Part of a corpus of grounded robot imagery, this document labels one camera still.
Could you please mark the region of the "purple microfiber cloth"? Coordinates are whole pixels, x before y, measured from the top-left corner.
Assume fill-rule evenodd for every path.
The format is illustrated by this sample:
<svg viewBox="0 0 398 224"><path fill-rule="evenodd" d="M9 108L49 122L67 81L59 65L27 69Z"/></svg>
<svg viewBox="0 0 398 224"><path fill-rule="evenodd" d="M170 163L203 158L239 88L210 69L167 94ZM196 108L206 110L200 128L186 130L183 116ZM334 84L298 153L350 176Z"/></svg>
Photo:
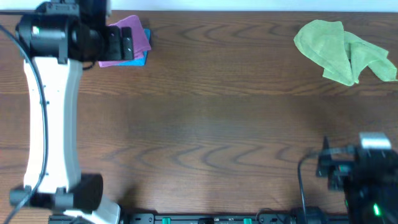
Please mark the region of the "purple microfiber cloth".
<svg viewBox="0 0 398 224"><path fill-rule="evenodd" d="M151 50L149 40L138 16L131 15L111 25L119 28L131 28L134 60L143 58L144 52Z"/></svg>

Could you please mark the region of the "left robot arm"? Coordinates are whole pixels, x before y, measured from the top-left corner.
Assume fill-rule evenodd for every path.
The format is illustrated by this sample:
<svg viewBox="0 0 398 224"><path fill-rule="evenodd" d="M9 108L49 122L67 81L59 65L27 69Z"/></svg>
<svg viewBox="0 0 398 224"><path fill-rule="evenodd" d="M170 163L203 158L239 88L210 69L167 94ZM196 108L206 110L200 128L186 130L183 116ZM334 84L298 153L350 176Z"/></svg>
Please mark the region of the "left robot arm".
<svg viewBox="0 0 398 224"><path fill-rule="evenodd" d="M29 160L23 184L11 190L22 207L59 213L52 223L128 223L103 193L100 174L84 174L76 149L81 76L98 61L133 58L128 27L107 26L109 1L45 1L22 12L9 38L24 58L30 99Z"/></svg>

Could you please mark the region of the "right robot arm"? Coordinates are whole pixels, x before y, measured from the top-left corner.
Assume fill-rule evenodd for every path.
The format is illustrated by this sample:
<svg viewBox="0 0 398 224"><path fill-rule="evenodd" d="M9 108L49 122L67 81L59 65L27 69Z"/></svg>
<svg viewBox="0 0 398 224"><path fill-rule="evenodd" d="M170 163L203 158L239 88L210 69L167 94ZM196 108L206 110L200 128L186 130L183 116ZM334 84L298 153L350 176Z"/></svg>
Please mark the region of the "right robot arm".
<svg viewBox="0 0 398 224"><path fill-rule="evenodd" d="M316 176L328 180L328 189L345 195L347 215L327 215L308 207L292 212L290 223L397 223L397 152L384 133L360 133L359 144L323 148L303 156L298 165L316 158Z"/></svg>

